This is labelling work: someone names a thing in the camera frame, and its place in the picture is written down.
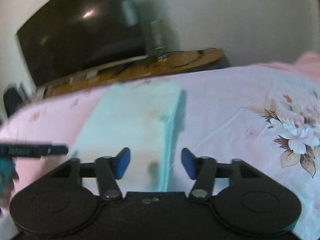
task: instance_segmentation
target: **bed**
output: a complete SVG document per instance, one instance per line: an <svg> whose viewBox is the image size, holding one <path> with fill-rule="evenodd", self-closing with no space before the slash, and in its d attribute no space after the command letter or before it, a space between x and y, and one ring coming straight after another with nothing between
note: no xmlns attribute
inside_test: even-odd
<svg viewBox="0 0 320 240"><path fill-rule="evenodd" d="M293 191L302 203L294 229L301 239L320 237L320 85L307 74L253 65L139 80L170 79L186 95L181 131L170 167L169 191L189 193L193 181L181 164L181 149L210 156L220 163L240 158ZM88 116L109 87L85 90L26 106L0 130L2 141L52 142L72 147ZM63 160L18 159L16 192ZM227 187L219 179L213 194ZM14 230L8 214L0 221L0 239Z"/></svg>

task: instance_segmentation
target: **white flower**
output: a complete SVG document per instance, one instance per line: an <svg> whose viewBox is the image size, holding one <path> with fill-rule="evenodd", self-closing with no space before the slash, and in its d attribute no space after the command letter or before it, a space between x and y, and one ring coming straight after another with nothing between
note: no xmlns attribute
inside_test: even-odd
<svg viewBox="0 0 320 240"><path fill-rule="evenodd" d="M314 135L314 129L304 123L304 118L298 116L293 119L284 119L279 117L279 120L270 119L273 129L281 137L288 139L289 148L297 154L305 154L306 145L315 147L319 145L319 139Z"/></svg>

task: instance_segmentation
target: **teal glove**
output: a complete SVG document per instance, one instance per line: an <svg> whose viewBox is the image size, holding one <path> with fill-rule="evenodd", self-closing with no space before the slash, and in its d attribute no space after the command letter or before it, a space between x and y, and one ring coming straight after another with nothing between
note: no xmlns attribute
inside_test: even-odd
<svg viewBox="0 0 320 240"><path fill-rule="evenodd" d="M12 159L0 158L0 206L6 207L9 204L13 179L18 179L18 175Z"/></svg>

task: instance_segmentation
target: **hand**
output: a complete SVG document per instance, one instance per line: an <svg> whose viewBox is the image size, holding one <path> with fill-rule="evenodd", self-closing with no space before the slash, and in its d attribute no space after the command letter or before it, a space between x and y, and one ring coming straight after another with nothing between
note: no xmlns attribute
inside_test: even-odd
<svg viewBox="0 0 320 240"><path fill-rule="evenodd" d="M19 176L17 172L14 170L11 175L11 180L9 182L6 182L6 184L3 186L2 194L0 195L0 207L8 207L10 198L11 198L11 192L14 189L14 183L13 180L18 180Z"/></svg>

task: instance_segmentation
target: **black circular disc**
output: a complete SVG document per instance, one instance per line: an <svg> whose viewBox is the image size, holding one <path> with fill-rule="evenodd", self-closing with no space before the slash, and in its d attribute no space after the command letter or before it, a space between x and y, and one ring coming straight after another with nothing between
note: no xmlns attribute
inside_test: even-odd
<svg viewBox="0 0 320 240"><path fill-rule="evenodd" d="M96 198L86 188L47 188L34 193L22 190L11 201L10 213L24 231L61 235L78 228L94 214Z"/></svg>
<svg viewBox="0 0 320 240"><path fill-rule="evenodd" d="M214 198L217 215L232 228L249 235L279 234L292 228L301 213L301 203L277 183L260 181L225 188Z"/></svg>

